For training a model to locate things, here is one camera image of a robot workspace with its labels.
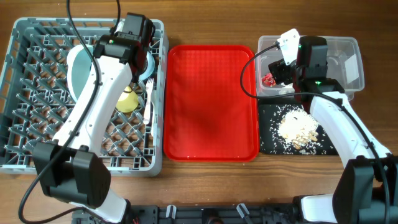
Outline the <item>red plastic snack wrapper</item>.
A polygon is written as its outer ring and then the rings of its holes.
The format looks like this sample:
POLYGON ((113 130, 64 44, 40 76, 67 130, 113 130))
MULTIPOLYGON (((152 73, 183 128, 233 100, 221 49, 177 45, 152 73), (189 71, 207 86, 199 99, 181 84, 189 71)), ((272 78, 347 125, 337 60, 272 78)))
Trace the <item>red plastic snack wrapper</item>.
POLYGON ((266 75, 264 75, 262 77, 262 84, 264 86, 268 86, 268 87, 273 87, 276 85, 276 82, 274 80, 274 77, 271 73, 267 73, 266 75))

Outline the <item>yellow plastic cup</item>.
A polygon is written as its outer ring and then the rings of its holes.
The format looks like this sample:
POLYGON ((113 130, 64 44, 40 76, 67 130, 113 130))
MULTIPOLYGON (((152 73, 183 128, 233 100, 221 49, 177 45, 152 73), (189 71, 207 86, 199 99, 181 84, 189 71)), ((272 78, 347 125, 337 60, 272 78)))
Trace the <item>yellow plastic cup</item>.
POLYGON ((138 104, 138 95, 130 86, 127 86, 116 103, 116 109, 122 113, 130 113, 137 108, 138 104))

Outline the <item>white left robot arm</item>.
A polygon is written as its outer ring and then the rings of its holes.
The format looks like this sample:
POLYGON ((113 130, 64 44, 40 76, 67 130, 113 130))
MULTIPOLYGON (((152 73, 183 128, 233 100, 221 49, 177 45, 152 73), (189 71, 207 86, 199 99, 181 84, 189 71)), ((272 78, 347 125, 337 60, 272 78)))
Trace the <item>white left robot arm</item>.
POLYGON ((130 202, 110 189, 111 173, 100 159, 101 142, 125 87, 142 73, 150 34, 104 35, 89 53, 92 73, 70 116, 50 142, 33 151, 44 195, 73 204, 104 223, 131 220, 130 202))

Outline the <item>light blue small bowl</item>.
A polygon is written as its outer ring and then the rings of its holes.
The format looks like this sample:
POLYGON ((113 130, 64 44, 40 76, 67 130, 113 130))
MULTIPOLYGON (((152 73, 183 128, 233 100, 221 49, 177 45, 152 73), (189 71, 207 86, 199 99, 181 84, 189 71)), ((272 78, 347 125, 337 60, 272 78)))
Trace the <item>light blue small bowl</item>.
POLYGON ((150 52, 146 55, 146 66, 144 72, 140 74, 139 81, 144 81, 148 79, 155 70, 155 59, 150 52))

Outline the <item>white paper napkin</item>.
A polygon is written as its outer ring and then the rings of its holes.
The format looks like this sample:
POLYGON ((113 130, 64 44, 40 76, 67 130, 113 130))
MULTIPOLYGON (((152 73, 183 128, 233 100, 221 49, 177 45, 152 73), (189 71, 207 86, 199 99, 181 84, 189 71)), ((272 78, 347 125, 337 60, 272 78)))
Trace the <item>white paper napkin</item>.
POLYGON ((279 91, 279 95, 285 95, 289 93, 294 93, 295 90, 293 88, 288 88, 288 89, 282 89, 279 91))

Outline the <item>light blue plate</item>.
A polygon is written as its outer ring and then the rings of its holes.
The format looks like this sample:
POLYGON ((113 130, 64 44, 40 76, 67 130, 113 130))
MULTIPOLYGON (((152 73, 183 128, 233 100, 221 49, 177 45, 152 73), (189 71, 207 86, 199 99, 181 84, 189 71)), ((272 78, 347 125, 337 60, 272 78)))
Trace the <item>light blue plate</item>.
POLYGON ((67 55, 67 85, 76 103, 80 97, 91 70, 91 59, 84 46, 74 46, 67 55))

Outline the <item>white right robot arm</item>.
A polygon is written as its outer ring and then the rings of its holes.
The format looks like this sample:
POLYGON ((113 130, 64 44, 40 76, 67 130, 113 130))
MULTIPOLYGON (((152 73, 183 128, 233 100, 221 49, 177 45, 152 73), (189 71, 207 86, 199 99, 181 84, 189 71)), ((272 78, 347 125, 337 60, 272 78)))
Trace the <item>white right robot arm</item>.
POLYGON ((340 156, 343 174, 333 194, 300 198, 308 222, 397 223, 397 156, 365 127, 327 64, 269 65, 276 83, 293 84, 305 109, 320 123, 340 156))

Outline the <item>rice and food scraps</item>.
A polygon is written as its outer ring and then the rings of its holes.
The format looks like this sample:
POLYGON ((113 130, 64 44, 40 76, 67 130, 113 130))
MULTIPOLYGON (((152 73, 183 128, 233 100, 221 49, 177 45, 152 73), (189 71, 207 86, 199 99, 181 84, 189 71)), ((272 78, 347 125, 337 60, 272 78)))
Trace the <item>rice and food scraps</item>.
POLYGON ((278 133, 287 142, 292 142, 294 147, 299 149, 301 145, 311 140, 317 140, 316 129, 319 126, 320 124, 311 115, 302 110, 286 114, 279 126, 278 133))

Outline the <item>white plastic fork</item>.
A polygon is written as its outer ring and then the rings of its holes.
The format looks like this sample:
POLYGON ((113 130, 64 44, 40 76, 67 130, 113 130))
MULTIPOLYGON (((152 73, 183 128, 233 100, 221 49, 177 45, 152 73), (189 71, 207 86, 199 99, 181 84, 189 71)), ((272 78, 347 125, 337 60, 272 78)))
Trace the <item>white plastic fork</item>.
POLYGON ((146 106, 145 106, 144 116, 143 116, 144 124, 149 124, 149 122, 150 122, 150 106, 151 106, 150 100, 151 100, 151 95, 152 95, 153 89, 154 89, 154 79, 149 78, 146 83, 147 101, 146 101, 146 106))

